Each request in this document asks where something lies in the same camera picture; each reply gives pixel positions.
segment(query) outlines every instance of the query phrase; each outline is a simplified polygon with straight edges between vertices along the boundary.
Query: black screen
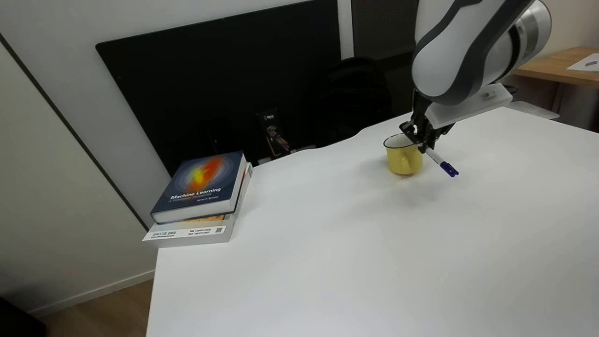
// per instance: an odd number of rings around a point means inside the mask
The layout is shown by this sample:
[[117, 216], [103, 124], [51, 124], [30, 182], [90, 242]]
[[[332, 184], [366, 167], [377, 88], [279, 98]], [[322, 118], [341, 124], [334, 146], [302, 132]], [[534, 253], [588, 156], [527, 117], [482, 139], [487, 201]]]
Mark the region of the black screen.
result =
[[191, 158], [270, 156], [261, 117], [311, 145], [311, 102], [339, 60], [336, 0], [315, 0], [98, 45], [173, 175]]

